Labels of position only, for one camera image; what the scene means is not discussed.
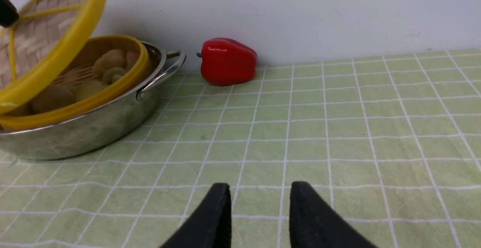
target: pot handle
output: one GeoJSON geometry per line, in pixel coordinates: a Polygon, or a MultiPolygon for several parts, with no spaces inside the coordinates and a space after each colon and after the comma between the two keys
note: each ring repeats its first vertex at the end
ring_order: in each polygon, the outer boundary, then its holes
{"type": "Polygon", "coordinates": [[[139,90],[137,90],[137,96],[135,97],[135,99],[137,99],[138,101],[142,101],[144,92],[146,92],[147,90],[155,87],[156,85],[160,84],[161,82],[171,77],[185,63],[185,60],[187,58],[185,56],[185,53],[180,50],[170,51],[169,53],[167,53],[167,59],[174,58],[174,57],[178,57],[177,61],[173,63],[172,66],[167,68],[167,70],[165,70],[163,73],[155,76],[148,84],[144,85],[139,90]]]}

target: yellow steamer rim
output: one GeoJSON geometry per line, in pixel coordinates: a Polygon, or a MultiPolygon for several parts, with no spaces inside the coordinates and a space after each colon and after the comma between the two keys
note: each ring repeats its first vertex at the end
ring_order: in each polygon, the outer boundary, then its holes
{"type": "MultiPolygon", "coordinates": [[[[116,81],[104,90],[98,92],[94,96],[91,96],[80,102],[71,104],[70,106],[66,106],[43,114],[31,116],[0,116],[0,124],[9,129],[25,130],[59,123],[75,116],[79,116],[83,113],[87,113],[88,111],[91,111],[105,103],[108,103],[109,101],[121,96],[128,90],[135,87],[139,82],[144,80],[149,75],[149,72],[151,71],[151,62],[149,60],[146,47],[143,46],[142,42],[140,42],[138,39],[129,36],[114,35],[89,39],[86,43],[86,46],[84,47],[85,51],[82,50],[79,53],[80,59],[76,58],[74,62],[76,62],[77,60],[81,60],[82,56],[84,54],[88,54],[89,51],[91,51],[92,49],[95,50],[96,44],[124,44],[123,47],[125,47],[127,44],[128,47],[134,47],[136,51],[138,50],[139,59],[137,60],[137,63],[135,63],[135,65],[131,68],[131,70],[129,70],[126,75],[122,76],[120,80],[116,81]]],[[[78,85],[86,80],[90,80],[92,77],[94,77],[94,75],[91,73],[92,64],[93,62],[87,65],[87,67],[85,68],[72,69],[72,73],[70,71],[67,71],[67,73],[62,74],[57,79],[55,79],[54,83],[56,84],[58,82],[59,84],[64,84],[64,82],[70,81],[69,77],[80,77],[80,80],[74,80],[75,85],[78,85]]]]}
{"type": "Polygon", "coordinates": [[[31,0],[0,32],[0,114],[30,101],[83,48],[106,0],[31,0]]]}

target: checkered tablecloth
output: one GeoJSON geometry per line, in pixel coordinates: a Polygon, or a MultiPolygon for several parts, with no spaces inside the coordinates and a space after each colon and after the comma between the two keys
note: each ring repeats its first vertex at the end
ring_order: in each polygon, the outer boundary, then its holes
{"type": "Polygon", "coordinates": [[[302,180],[380,247],[479,247],[480,92],[480,50],[260,67],[222,88],[178,74],[104,149],[0,153],[0,246],[155,247],[227,182],[233,246],[286,248],[302,180]]]}

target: woven bamboo lid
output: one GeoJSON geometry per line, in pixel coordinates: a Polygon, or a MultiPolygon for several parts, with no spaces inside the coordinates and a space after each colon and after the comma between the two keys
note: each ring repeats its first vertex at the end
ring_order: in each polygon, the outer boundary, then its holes
{"type": "Polygon", "coordinates": [[[106,0],[31,0],[0,32],[0,114],[28,102],[77,56],[106,0]]]}

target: stainless steel pot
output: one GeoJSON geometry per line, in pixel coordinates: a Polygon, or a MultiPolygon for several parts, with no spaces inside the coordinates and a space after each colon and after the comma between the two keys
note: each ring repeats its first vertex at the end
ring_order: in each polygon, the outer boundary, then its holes
{"type": "Polygon", "coordinates": [[[20,158],[53,160],[77,156],[108,145],[139,126],[159,102],[158,85],[185,62],[185,53],[165,53],[142,42],[149,52],[153,73],[137,87],[84,115],[30,130],[0,131],[0,149],[20,158]],[[165,61],[178,57],[170,67],[165,61]]]}

